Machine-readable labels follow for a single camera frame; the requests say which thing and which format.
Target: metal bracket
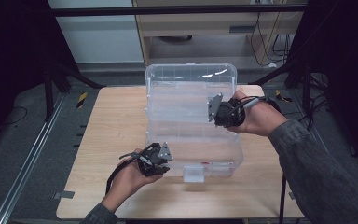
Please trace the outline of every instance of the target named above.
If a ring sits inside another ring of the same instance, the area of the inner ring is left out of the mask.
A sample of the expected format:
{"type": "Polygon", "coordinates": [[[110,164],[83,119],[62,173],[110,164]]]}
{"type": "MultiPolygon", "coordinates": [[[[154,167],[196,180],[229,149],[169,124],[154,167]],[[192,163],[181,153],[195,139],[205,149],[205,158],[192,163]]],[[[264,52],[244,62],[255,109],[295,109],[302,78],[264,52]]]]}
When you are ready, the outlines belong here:
{"type": "Polygon", "coordinates": [[[162,148],[159,150],[158,156],[163,160],[167,160],[167,161],[173,160],[173,156],[171,155],[167,142],[164,142],[164,144],[162,144],[162,148]]]}
{"type": "Polygon", "coordinates": [[[208,119],[211,122],[216,117],[217,111],[219,110],[220,103],[222,103],[223,93],[220,92],[212,100],[208,102],[208,119]]]}

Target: wooden cabinet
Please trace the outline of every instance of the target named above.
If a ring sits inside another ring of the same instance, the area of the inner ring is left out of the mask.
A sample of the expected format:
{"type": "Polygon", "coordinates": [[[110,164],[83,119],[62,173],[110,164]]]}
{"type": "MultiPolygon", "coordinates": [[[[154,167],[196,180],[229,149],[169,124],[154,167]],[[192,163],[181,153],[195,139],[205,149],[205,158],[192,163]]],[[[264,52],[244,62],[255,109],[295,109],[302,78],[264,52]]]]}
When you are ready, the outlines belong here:
{"type": "MultiPolygon", "coordinates": [[[[207,5],[249,5],[251,0],[132,0],[135,7],[170,7],[207,5]]],[[[304,3],[304,0],[278,0],[274,4],[304,3]]],[[[230,35],[233,28],[242,34],[253,34],[252,44],[255,57],[262,63],[266,51],[277,34],[294,34],[301,20],[302,12],[286,13],[205,13],[175,15],[138,15],[136,16],[145,65],[149,65],[149,52],[153,36],[183,35],[230,35]]]]}

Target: hand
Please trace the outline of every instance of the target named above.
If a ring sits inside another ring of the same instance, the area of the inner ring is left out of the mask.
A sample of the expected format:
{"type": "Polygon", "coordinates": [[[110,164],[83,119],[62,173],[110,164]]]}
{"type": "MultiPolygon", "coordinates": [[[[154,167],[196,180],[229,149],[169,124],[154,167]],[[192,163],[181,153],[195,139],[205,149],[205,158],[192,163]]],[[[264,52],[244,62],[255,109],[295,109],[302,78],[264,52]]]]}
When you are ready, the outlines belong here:
{"type": "MultiPolygon", "coordinates": [[[[247,97],[242,91],[235,91],[232,98],[240,100],[247,97]]],[[[272,105],[265,102],[257,103],[245,109],[245,121],[238,127],[229,127],[234,133],[253,133],[261,136],[269,136],[278,126],[285,123],[285,118],[272,105]]]]}
{"type": "Polygon", "coordinates": [[[146,184],[154,183],[161,178],[162,175],[144,176],[139,170],[138,163],[136,161],[132,162],[115,176],[109,192],[103,198],[102,205],[115,213],[124,201],[138,189],[146,184]]]}

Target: table top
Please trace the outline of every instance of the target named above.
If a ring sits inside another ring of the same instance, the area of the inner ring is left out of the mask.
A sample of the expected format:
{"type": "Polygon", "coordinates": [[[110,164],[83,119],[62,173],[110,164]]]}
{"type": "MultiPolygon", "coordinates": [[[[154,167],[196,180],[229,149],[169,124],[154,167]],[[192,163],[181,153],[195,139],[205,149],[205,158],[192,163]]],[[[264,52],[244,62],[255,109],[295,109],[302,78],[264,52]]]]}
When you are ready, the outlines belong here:
{"type": "MultiPolygon", "coordinates": [[[[259,86],[238,86],[248,95],[263,95],[259,86]]],[[[83,218],[104,196],[107,178],[118,157],[145,147],[147,117],[145,86],[100,90],[89,118],[57,217],[83,218]]],[[[230,177],[205,177],[204,183],[184,183],[164,176],[132,195],[117,210],[120,218],[241,218],[278,217],[282,169],[267,137],[240,134],[243,163],[230,177]]],[[[285,217],[303,217],[286,188],[285,217]]]]}

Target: black strap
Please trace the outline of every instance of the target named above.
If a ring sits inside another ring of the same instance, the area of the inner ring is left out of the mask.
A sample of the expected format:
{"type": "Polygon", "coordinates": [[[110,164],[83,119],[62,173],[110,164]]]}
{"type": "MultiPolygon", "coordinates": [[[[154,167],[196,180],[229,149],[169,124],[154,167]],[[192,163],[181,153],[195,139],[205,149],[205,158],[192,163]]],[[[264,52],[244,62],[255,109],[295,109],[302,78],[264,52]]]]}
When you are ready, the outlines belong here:
{"type": "Polygon", "coordinates": [[[120,172],[122,169],[124,169],[124,167],[126,167],[128,164],[132,163],[133,160],[135,160],[135,158],[132,158],[130,160],[124,161],[123,163],[121,163],[113,172],[112,174],[109,176],[109,178],[107,179],[107,183],[106,183],[106,192],[105,195],[109,192],[110,187],[112,185],[113,179],[115,179],[115,176],[118,174],[118,172],[120,172]]]}

